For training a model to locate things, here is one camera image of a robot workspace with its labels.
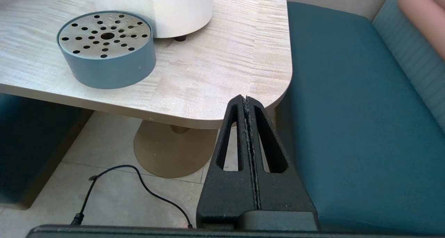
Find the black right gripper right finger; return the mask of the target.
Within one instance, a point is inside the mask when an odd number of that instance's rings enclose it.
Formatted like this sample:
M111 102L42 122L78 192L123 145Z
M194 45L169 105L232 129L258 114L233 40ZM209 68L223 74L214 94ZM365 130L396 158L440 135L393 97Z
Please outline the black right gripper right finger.
M259 211L309 212L316 208L308 195L263 105L246 98L254 198Z

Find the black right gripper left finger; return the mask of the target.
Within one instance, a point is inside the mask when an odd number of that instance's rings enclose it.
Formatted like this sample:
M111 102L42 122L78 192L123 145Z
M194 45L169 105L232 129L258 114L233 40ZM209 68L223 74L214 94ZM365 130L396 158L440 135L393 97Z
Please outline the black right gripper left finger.
M227 105L196 209L197 228L234 229L240 216L260 209L246 106L247 101L242 95L237 95ZM225 171L233 123L237 125L238 170Z

